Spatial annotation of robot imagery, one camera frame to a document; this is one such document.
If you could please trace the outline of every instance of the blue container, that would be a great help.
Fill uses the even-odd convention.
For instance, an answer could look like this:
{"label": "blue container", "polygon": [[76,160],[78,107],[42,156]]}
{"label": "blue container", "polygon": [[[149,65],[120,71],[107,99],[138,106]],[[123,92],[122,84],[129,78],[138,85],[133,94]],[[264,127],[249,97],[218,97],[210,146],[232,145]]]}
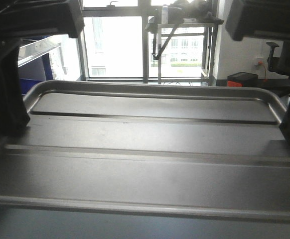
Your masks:
{"label": "blue container", "polygon": [[34,85],[40,83],[38,80],[20,79],[21,92],[25,95]]}

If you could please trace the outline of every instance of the red object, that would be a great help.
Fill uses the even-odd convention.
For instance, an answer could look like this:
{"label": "red object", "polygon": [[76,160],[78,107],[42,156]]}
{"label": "red object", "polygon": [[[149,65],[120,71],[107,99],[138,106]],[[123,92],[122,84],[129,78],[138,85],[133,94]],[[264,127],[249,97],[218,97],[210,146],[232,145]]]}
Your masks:
{"label": "red object", "polygon": [[243,84],[241,84],[239,82],[234,82],[234,81],[227,81],[227,86],[231,86],[231,87],[242,87]]}

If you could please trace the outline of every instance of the electrical cable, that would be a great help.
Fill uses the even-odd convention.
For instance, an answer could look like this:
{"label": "electrical cable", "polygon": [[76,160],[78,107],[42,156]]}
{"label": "electrical cable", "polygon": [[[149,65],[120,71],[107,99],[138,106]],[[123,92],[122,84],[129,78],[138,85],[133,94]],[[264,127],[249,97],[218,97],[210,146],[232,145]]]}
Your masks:
{"label": "electrical cable", "polygon": [[265,78],[264,78],[264,82],[266,82],[268,79],[267,79],[267,69],[266,67],[264,66],[263,62],[260,63],[260,65],[264,68],[265,70]]}

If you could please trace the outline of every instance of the white wall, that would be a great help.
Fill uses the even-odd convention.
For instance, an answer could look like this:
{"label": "white wall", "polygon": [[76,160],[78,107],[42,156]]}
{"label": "white wall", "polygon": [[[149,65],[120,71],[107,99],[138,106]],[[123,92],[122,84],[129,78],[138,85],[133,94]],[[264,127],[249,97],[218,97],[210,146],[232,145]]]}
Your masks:
{"label": "white wall", "polygon": [[[263,67],[255,66],[254,59],[262,57],[267,67],[267,58],[270,47],[265,39],[247,38],[242,41],[233,41],[225,29],[226,20],[229,14],[232,0],[219,0],[218,17],[225,20],[225,23],[218,28],[217,45],[215,52],[214,77],[216,79],[226,79],[227,76],[237,72],[248,72],[259,75],[263,79],[265,70]],[[274,41],[282,46],[281,41]],[[276,48],[275,55],[279,57],[281,47]],[[267,78],[287,78],[273,72],[267,71]]]}

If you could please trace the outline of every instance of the stainless steel tray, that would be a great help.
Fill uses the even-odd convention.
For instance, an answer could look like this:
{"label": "stainless steel tray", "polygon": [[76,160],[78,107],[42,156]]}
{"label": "stainless steel tray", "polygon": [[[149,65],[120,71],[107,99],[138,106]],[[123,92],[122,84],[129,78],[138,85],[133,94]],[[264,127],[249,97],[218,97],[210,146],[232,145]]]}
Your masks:
{"label": "stainless steel tray", "polygon": [[0,136],[0,206],[290,222],[285,106],[268,91],[50,81]]}

